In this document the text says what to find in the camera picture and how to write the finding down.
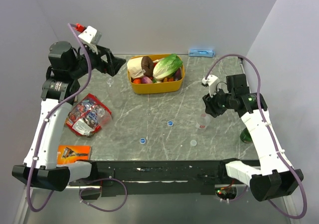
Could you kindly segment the translucent white bottle cap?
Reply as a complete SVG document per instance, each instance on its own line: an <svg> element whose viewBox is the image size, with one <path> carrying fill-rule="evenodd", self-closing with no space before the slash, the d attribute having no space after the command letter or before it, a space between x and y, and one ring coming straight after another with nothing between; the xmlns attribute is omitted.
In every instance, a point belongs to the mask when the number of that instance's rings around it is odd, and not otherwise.
<svg viewBox="0 0 319 224"><path fill-rule="evenodd" d="M190 141L191 146L197 146L197 141L196 140L191 140Z"/></svg>

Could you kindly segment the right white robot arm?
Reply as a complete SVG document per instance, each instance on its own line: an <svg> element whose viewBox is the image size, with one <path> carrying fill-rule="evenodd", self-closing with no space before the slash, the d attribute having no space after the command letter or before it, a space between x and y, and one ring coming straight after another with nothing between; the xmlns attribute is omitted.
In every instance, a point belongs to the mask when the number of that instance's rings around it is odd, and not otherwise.
<svg viewBox="0 0 319 224"><path fill-rule="evenodd" d="M245 74L227 76L227 92L217 87L219 82L215 75L202 79L202 85L209 88L209 93L202 98L205 112L212 117L218 117L227 110L237 112L252 138L260 162L257 169L236 158L222 160L219 180L227 184L236 179L248 185L257 201L291 195L298 183L285 151L279 144L274 144L277 138L264 98L250 92Z"/></svg>

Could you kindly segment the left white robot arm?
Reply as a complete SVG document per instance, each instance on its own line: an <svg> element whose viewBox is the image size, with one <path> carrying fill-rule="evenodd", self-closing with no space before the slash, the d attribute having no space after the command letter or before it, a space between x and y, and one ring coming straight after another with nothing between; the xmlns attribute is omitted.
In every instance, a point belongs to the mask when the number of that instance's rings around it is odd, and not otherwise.
<svg viewBox="0 0 319 224"><path fill-rule="evenodd" d="M99 173L89 161L57 165L57 151L65 120L80 93L78 80L88 73L88 65L103 74L115 76L125 64L124 58L115 57L111 50L97 46L97 52L88 45L83 54L67 41L59 41L49 48L50 66L42 86L41 111L36 133L23 164L12 168L12 176L31 187L63 191L69 182L82 179L87 185L95 184Z"/></svg>

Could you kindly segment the clear bottle with red label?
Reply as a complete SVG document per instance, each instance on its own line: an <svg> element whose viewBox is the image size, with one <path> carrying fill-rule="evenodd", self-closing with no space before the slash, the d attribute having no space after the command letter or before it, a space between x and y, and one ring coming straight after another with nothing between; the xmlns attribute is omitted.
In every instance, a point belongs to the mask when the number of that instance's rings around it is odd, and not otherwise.
<svg viewBox="0 0 319 224"><path fill-rule="evenodd" d="M199 130L206 130L212 120L212 116L206 113L202 113L196 119L195 127Z"/></svg>

